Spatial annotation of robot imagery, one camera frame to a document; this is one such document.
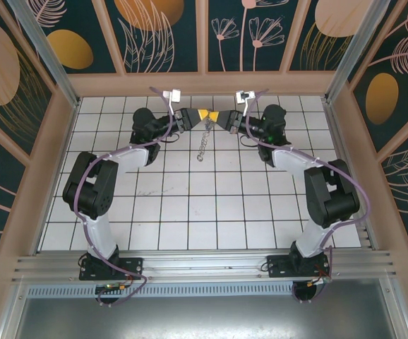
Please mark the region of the grey metal sheet panel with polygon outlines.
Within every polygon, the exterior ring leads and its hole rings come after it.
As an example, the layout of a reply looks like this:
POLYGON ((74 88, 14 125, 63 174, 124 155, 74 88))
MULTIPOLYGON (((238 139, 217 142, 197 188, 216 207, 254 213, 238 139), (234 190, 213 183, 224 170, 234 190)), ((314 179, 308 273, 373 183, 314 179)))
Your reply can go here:
POLYGON ((408 339, 393 290, 379 280, 330 283, 310 302, 291 295, 28 298, 16 339, 408 339))

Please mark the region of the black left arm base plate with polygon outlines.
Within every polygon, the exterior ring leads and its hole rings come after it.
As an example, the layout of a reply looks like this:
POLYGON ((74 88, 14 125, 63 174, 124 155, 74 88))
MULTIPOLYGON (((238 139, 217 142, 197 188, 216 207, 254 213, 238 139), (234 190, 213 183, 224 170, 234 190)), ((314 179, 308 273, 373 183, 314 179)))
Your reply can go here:
MULTIPOLYGON (((120 258, 118 266, 126 271, 141 274, 143 272, 142 258, 120 258)), ((93 256, 86 256, 80 262, 78 279, 82 281, 125 280, 126 274, 115 270, 93 256)))

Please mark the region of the small green controller board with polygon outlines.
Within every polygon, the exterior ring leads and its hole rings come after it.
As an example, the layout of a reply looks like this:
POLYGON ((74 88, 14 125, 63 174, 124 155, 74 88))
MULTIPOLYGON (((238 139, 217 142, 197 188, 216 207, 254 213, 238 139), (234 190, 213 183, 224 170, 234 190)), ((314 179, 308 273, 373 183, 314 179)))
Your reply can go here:
POLYGON ((105 285, 98 285, 95 288, 96 295, 120 295, 124 290, 127 289, 129 285, 127 284, 105 284, 105 285))

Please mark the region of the aluminium corner post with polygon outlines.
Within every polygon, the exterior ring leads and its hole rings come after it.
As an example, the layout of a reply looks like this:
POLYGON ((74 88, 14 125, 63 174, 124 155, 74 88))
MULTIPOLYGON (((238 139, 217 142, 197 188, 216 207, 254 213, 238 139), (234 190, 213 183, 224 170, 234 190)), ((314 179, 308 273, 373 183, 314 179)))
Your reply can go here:
POLYGON ((360 59, 378 24, 383 19, 389 4, 390 0, 373 0, 368 7, 357 32, 354 34, 337 67, 326 93, 321 98, 323 104, 329 105, 339 95, 356 62, 360 59))
POLYGON ((63 66, 48 42, 45 33, 35 20, 29 5, 25 0, 7 0, 7 2, 13 10, 16 18, 20 21, 23 29, 28 34, 30 41, 37 48, 37 51, 40 53, 47 68, 55 78, 57 85, 66 96, 66 99, 71 104, 72 108, 75 109, 78 106, 79 97, 73 89, 72 83, 68 79, 63 66))

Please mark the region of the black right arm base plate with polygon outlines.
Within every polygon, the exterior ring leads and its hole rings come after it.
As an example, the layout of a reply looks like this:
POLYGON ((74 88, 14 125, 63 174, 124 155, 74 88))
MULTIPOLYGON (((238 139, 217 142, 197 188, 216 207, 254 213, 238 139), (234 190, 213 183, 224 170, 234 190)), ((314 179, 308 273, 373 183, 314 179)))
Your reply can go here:
POLYGON ((266 257, 266 268, 270 278, 317 278, 321 272, 330 273, 330 263, 325 254, 312 258, 292 259, 289 255, 266 257))

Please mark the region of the long aluminium mounting rail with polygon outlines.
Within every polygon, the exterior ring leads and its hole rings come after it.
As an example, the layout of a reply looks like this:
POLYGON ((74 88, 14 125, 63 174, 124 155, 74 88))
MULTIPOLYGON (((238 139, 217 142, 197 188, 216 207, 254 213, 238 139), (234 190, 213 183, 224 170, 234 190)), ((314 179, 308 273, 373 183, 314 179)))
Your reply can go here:
MULTIPOLYGON (((143 259, 143 275, 151 283, 256 281, 268 279, 261 265, 269 255, 286 249, 150 250, 122 251, 120 256, 143 259)), ((73 283, 78 279, 79 251, 42 251, 17 259, 12 280, 20 283, 73 283)), ((397 269, 388 251, 334 249, 332 278, 368 279, 394 277, 397 269)))

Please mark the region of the aluminium side rail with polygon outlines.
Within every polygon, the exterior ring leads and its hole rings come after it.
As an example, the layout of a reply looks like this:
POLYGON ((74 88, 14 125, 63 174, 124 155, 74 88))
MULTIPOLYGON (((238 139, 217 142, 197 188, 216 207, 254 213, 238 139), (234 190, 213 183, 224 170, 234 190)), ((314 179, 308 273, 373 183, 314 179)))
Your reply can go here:
POLYGON ((361 187, 361 191, 357 189, 360 201, 360 209, 358 213, 353 216, 357 222, 349 225, 341 226, 332 233, 332 238, 337 247, 341 248, 354 248, 354 241, 348 238, 348 230, 356 230, 356 238, 362 249, 378 250, 378 242, 372 229, 371 221, 369 220, 371 214, 371 200, 368 197, 367 189, 364 186, 362 180, 356 174, 355 166, 352 161, 352 157, 349 154, 348 144, 345 141, 345 137, 342 133, 342 127, 337 118, 337 111, 333 107, 333 104, 323 104, 323 109, 328 122, 329 130, 331 133, 332 141, 335 146, 336 155, 342 158, 349 168, 353 180, 361 187))

